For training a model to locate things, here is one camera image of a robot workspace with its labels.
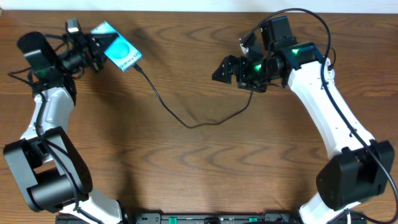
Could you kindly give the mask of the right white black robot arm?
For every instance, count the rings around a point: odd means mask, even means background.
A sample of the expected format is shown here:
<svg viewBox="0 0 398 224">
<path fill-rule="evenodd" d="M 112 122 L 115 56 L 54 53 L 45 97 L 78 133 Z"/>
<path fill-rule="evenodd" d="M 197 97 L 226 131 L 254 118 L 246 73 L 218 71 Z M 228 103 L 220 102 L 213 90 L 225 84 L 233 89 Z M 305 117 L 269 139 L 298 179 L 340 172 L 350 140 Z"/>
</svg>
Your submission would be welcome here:
<svg viewBox="0 0 398 224">
<path fill-rule="evenodd" d="M 307 109 L 317 127 L 329 161 L 316 178 L 317 192 L 292 223 L 360 223 L 368 217 L 355 206 L 397 190 L 391 177 L 394 148 L 377 141 L 356 119 L 339 93 L 333 63 L 327 52 L 313 42 L 300 43 L 294 37 L 284 11 L 266 17 L 257 25 L 263 44 L 250 33 L 241 39 L 243 55 L 229 55 L 213 73 L 214 81 L 236 81 L 241 89 L 264 93 L 281 81 Z"/>
</svg>

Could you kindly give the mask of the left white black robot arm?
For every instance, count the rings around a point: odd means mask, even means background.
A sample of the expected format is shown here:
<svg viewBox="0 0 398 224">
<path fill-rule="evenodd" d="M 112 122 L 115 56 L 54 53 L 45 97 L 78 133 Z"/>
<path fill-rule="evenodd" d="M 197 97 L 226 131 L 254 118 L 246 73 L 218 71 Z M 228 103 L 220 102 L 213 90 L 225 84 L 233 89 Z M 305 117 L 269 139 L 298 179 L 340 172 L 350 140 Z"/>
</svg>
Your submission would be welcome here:
<svg viewBox="0 0 398 224">
<path fill-rule="evenodd" d="M 4 147 L 4 158 L 27 206 L 35 211 L 73 215 L 87 223 L 128 223 L 117 200 L 93 187 L 88 167 L 67 136 L 76 105 L 75 80 L 86 68 L 103 68 L 115 32 L 86 34 L 74 28 L 60 36 L 59 54 L 49 36 L 29 32 L 17 46 L 29 63 L 24 80 L 32 89 L 35 110 L 20 140 Z"/>
</svg>

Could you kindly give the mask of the blue screen Galaxy smartphone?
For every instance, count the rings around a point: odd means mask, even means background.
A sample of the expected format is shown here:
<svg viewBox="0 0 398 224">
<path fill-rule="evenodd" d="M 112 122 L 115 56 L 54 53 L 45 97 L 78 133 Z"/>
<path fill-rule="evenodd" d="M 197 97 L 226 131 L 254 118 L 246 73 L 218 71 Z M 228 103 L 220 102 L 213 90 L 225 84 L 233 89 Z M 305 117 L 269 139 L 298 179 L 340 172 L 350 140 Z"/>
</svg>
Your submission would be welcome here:
<svg viewBox="0 0 398 224">
<path fill-rule="evenodd" d="M 106 49 L 104 54 L 123 72 L 128 70 L 142 58 L 141 52 L 106 21 L 92 29 L 91 33 L 117 33 L 119 35 L 119 37 L 117 37 L 114 42 Z"/>
</svg>

